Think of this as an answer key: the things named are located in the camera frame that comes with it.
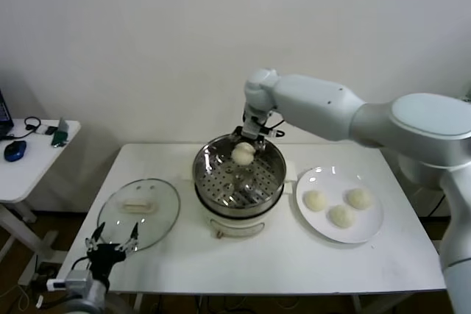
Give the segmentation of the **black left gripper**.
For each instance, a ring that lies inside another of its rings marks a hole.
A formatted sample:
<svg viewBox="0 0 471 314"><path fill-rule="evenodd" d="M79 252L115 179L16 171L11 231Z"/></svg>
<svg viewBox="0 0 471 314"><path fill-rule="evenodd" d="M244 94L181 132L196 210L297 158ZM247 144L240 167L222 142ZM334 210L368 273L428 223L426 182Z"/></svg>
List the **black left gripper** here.
<svg viewBox="0 0 471 314"><path fill-rule="evenodd" d="M108 281L113 266L125 261L126 254L134 252L138 246L138 223L135 223L132 228L129 239L119 245L117 243L99 244L104 227L105 222L100 223L92 235L85 239L92 277L103 282Z"/></svg>

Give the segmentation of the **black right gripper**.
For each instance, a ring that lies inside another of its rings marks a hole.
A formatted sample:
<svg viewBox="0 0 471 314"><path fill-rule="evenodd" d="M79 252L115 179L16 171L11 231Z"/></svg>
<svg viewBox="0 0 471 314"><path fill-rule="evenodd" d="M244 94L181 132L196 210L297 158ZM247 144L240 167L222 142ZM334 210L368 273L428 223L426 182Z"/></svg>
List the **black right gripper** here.
<svg viewBox="0 0 471 314"><path fill-rule="evenodd" d="M266 139L271 129L266 127L271 113L256 110L253 107L245 107L243 113L243 125L237 126L230 134L231 142L241 142L244 138L255 140L255 150L264 152L266 150Z"/></svg>

